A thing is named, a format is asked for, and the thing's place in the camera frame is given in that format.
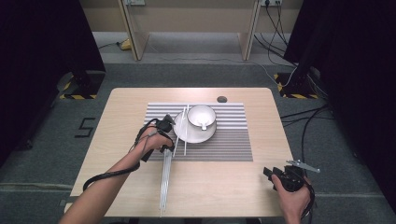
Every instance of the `white teacup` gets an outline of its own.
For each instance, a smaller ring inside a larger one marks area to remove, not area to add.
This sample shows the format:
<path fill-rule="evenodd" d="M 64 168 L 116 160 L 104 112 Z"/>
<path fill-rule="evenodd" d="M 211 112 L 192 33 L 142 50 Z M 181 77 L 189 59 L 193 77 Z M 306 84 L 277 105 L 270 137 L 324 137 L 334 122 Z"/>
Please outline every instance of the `white teacup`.
<path fill-rule="evenodd" d="M 187 114 L 189 122 L 195 126 L 201 127 L 202 131 L 206 131 L 216 120 L 215 111 L 207 105 L 196 105 L 189 110 Z"/>

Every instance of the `gray carpet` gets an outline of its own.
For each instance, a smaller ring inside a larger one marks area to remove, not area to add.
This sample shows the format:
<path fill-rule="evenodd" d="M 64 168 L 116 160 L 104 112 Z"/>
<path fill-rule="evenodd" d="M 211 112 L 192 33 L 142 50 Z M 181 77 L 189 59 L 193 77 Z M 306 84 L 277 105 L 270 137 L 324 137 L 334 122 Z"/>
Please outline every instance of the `gray carpet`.
<path fill-rule="evenodd" d="M 290 71 L 288 67 L 266 68 L 270 75 Z M 60 88 L 67 79 L 69 76 L 61 80 Z M 117 87 L 267 87 L 280 116 L 326 103 L 280 97 L 275 83 L 258 65 L 106 64 L 106 77 L 95 100 L 56 100 L 36 132 L 34 147 L 14 151 L 1 168 L 0 223 L 59 220 L 94 134 L 93 129 L 90 137 L 76 138 L 86 133 L 78 127 L 84 118 L 95 118 L 87 120 L 86 126 L 96 127 L 111 90 Z M 332 113 L 324 111 L 318 117 L 332 118 Z M 285 127 L 294 159 L 301 158 L 304 125 L 301 120 Z M 396 223 L 370 172 L 354 157 L 334 119 L 312 119 L 304 148 L 305 161 L 321 170 L 320 174 L 308 173 L 318 198 L 313 223 Z M 126 219 L 104 218 L 103 223 L 114 220 Z M 283 219 L 264 218 L 262 222 L 283 223 Z"/>

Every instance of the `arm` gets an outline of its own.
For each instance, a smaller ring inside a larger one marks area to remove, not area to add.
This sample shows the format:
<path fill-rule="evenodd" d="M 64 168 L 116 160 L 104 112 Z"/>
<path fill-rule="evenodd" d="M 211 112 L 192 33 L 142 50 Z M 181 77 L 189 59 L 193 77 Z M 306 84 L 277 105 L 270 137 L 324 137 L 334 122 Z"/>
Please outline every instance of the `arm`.
<path fill-rule="evenodd" d="M 310 202 L 309 190 L 306 186 L 295 192 L 286 191 L 280 179 L 272 175 L 273 183 L 279 195 L 280 208 L 288 224 L 300 224 L 301 215 Z"/>
<path fill-rule="evenodd" d="M 158 133 L 144 138 L 153 130 L 155 129 L 147 128 L 136 147 L 114 164 L 108 172 L 136 165 L 150 149 L 161 148 L 163 145 L 172 146 L 171 140 Z M 91 184 L 67 210 L 60 223 L 99 223 L 128 176 L 129 174 L 113 176 Z"/>

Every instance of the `person's right hand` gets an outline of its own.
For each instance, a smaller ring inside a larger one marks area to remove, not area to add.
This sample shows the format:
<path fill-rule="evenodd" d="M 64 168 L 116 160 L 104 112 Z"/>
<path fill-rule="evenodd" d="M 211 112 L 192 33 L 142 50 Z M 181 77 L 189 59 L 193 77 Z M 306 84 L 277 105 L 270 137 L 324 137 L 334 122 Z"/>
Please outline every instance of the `person's right hand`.
<path fill-rule="evenodd" d="M 154 135 L 148 137 L 150 133 L 155 132 Z M 139 144 L 144 145 L 142 155 L 149 152 L 151 149 L 161 149 L 163 145 L 171 147 L 173 145 L 172 141 L 159 133 L 156 133 L 156 127 L 154 125 L 149 125 L 148 128 L 142 133 Z"/>
<path fill-rule="evenodd" d="M 311 200 L 308 187 L 304 185 L 295 192 L 288 192 L 276 175 L 272 175 L 271 178 L 279 195 L 280 208 L 286 222 L 288 224 L 301 223 L 301 215 Z"/>

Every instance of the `black curtain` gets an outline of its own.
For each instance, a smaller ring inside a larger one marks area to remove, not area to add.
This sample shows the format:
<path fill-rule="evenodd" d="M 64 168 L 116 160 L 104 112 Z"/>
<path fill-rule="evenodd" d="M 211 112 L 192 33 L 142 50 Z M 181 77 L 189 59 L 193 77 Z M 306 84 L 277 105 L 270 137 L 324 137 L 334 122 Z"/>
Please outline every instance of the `black curtain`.
<path fill-rule="evenodd" d="M 1 153 L 32 136 L 68 72 L 105 71 L 78 0 L 0 1 Z"/>
<path fill-rule="evenodd" d="M 396 3 L 305 0 L 285 57 L 301 63 L 320 17 L 332 8 L 331 31 L 307 66 L 315 66 L 352 150 L 365 162 L 396 212 Z"/>

